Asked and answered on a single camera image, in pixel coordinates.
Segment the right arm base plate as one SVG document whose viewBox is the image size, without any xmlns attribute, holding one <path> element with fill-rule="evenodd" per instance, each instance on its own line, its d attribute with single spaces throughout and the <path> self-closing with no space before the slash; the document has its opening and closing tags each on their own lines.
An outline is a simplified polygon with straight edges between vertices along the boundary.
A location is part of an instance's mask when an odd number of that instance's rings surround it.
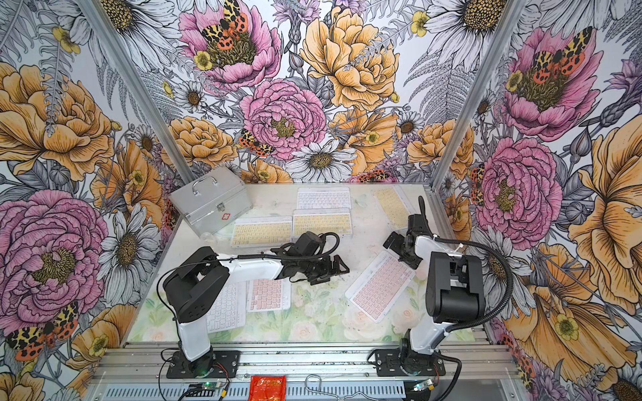
<svg viewBox="0 0 642 401">
<path fill-rule="evenodd" d="M 375 349 L 374 365 L 379 377 L 436 377 L 446 374 L 445 364 L 435 354 L 426 355 L 401 349 Z"/>
</svg>

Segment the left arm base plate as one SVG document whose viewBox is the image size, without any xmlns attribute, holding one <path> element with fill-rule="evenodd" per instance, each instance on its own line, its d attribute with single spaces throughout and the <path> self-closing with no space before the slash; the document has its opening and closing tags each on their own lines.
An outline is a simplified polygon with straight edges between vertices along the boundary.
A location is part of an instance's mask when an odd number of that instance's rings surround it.
<svg viewBox="0 0 642 401">
<path fill-rule="evenodd" d="M 210 350 L 202 357 L 190 361 L 182 351 L 170 358 L 167 370 L 169 379 L 233 379 L 236 377 L 240 352 Z"/>
</svg>

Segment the yellow keyboard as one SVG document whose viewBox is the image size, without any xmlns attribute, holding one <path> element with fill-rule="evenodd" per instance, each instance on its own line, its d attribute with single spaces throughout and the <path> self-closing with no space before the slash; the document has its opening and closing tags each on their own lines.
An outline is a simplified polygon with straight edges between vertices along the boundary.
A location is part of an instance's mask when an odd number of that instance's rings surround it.
<svg viewBox="0 0 642 401">
<path fill-rule="evenodd" d="M 416 212 L 416 207 L 401 185 L 378 185 L 373 190 L 380 209 L 394 231 L 406 230 L 408 217 Z"/>
<path fill-rule="evenodd" d="M 351 236 L 353 226 L 350 210 L 347 208 L 295 210 L 292 237 L 298 237 L 304 232 L 315 234 L 334 232 L 340 237 Z"/>
<path fill-rule="evenodd" d="M 291 217 L 254 217 L 234 223 L 231 247 L 277 246 L 291 240 Z"/>
</svg>

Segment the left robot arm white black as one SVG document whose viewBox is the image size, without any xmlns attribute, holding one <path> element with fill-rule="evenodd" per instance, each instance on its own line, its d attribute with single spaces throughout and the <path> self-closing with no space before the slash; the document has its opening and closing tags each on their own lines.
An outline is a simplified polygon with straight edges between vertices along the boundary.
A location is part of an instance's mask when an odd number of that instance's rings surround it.
<svg viewBox="0 0 642 401">
<path fill-rule="evenodd" d="M 255 254 L 225 255 L 201 247 L 167 272 L 159 283 L 174 315 L 180 347 L 172 356 L 167 377 L 235 377 L 232 361 L 238 360 L 239 353 L 217 356 L 207 328 L 207 314 L 224 287 L 256 280 L 288 281 L 297 275 L 312 286 L 329 282 L 349 273 L 349 267 L 334 253 L 339 244 L 340 237 L 334 232 L 304 232 L 295 242 Z"/>
</svg>

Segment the pink keyboard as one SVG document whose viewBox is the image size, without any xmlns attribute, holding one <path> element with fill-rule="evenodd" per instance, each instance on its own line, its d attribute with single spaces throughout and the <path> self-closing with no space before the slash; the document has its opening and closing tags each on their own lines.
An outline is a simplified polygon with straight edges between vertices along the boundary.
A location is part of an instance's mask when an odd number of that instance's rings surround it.
<svg viewBox="0 0 642 401">
<path fill-rule="evenodd" d="M 274 312 L 291 308 L 289 280 L 260 279 L 247 284 L 247 312 Z"/>
</svg>

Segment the pink keyboard edge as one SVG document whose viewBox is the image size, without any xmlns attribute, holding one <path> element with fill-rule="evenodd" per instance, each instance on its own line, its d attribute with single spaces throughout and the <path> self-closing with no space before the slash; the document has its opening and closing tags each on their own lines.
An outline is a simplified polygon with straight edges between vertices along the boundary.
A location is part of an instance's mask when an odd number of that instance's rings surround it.
<svg viewBox="0 0 642 401">
<path fill-rule="evenodd" d="M 380 252 L 345 295 L 374 322 L 381 322 L 415 278 L 415 271 L 389 250 Z"/>
</svg>

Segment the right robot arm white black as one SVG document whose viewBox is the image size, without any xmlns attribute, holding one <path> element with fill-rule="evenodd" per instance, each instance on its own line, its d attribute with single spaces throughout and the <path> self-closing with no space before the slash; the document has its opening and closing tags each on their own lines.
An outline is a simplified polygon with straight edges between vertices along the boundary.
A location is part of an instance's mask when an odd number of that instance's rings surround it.
<svg viewBox="0 0 642 401">
<path fill-rule="evenodd" d="M 413 269 L 428 266 L 426 315 L 407 330 L 397 349 L 377 349 L 374 364 L 380 377 L 438 376 L 446 373 L 438 347 L 455 324 L 472 322 L 485 313 L 482 266 L 439 242 L 421 214 L 408 217 L 406 235 L 392 233 L 384 247 Z"/>
</svg>

